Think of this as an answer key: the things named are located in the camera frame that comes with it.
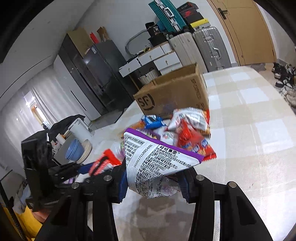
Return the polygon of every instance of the cardboard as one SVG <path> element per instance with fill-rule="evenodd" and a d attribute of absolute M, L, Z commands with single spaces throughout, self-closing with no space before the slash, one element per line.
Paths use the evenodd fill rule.
<path fill-rule="evenodd" d="M 108 35 L 105 27 L 100 27 L 96 32 L 99 34 L 102 42 L 105 42 L 107 40 L 111 40 L 111 38 L 109 38 L 109 35 Z"/>
<path fill-rule="evenodd" d="M 209 109 L 205 80 L 192 64 L 160 76 L 134 95 L 145 115 L 168 117 L 174 109 Z"/>
<path fill-rule="evenodd" d="M 78 27 L 74 31 L 68 31 L 67 34 L 82 57 L 85 56 L 85 52 L 94 44 L 84 28 Z"/>

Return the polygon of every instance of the yellow cloth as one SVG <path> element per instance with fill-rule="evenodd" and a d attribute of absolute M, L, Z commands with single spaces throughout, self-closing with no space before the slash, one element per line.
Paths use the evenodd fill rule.
<path fill-rule="evenodd" d="M 7 208 L 4 208 L 4 211 L 6 215 L 8 216 L 10 222 L 15 227 L 14 221 L 12 217 L 10 216 L 10 213 Z M 33 241 L 39 232 L 40 228 L 42 227 L 42 224 L 36 220 L 31 212 L 31 210 L 26 206 L 25 212 L 22 214 L 18 214 L 15 212 L 15 215 L 20 222 L 20 225 L 22 229 L 24 230 L 24 233 L 29 241 Z"/>

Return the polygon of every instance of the blue snack bag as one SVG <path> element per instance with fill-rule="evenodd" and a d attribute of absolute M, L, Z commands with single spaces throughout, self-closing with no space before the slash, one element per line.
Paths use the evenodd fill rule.
<path fill-rule="evenodd" d="M 163 119 L 156 115 L 145 115 L 142 120 L 145 122 L 145 129 L 153 130 L 165 126 Z"/>

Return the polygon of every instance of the white snack bag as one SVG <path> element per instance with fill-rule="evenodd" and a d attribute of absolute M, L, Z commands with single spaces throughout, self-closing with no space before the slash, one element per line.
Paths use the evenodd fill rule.
<path fill-rule="evenodd" d="M 174 132 L 171 131 L 164 131 L 160 135 L 160 140 L 162 142 L 165 142 L 166 144 L 172 145 L 172 146 L 177 146 L 178 143 L 178 135 Z"/>
<path fill-rule="evenodd" d="M 124 132 L 124 148 L 128 186 L 146 198 L 177 193 L 178 183 L 165 176 L 198 165 L 204 158 L 131 128 Z"/>
<path fill-rule="evenodd" d="M 168 129 L 167 126 L 162 126 L 160 128 L 153 130 L 153 132 L 155 132 L 156 134 L 159 134 L 161 136 L 165 131 L 167 131 L 167 129 Z"/>
<path fill-rule="evenodd" d="M 189 107 L 184 109 L 175 109 L 173 117 L 168 125 L 169 131 L 174 131 L 180 125 L 181 119 L 185 119 L 188 123 L 196 129 L 200 130 L 201 134 L 209 135 L 210 127 L 208 125 L 209 113 L 201 109 Z"/>

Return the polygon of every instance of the white drawer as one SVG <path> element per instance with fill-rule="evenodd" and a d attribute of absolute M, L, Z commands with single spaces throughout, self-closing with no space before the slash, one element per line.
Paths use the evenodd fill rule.
<path fill-rule="evenodd" d="M 180 60 L 176 52 L 169 53 L 159 59 L 154 60 L 154 63 L 158 70 L 167 68 L 173 64 L 180 63 Z"/>
<path fill-rule="evenodd" d="M 161 56 L 163 56 L 165 53 L 163 52 L 163 49 L 161 46 L 156 47 L 155 49 L 152 49 L 141 56 L 138 57 L 141 65 L 145 65 Z"/>
<path fill-rule="evenodd" d="M 164 75 L 164 74 L 167 74 L 167 73 L 169 73 L 169 72 L 171 72 L 173 70 L 176 70 L 176 69 L 179 69 L 179 68 L 182 68 L 182 67 L 183 67 L 183 65 L 181 63 L 173 64 L 173 65 L 171 65 L 169 67 L 161 69 L 160 73 L 161 73 L 161 75 Z"/>
<path fill-rule="evenodd" d="M 127 76 L 131 72 L 135 71 L 136 69 L 140 68 L 141 65 L 139 64 L 138 60 L 135 58 L 131 62 L 127 63 L 126 65 L 122 66 L 119 69 L 119 73 L 122 75 L 122 77 Z"/>

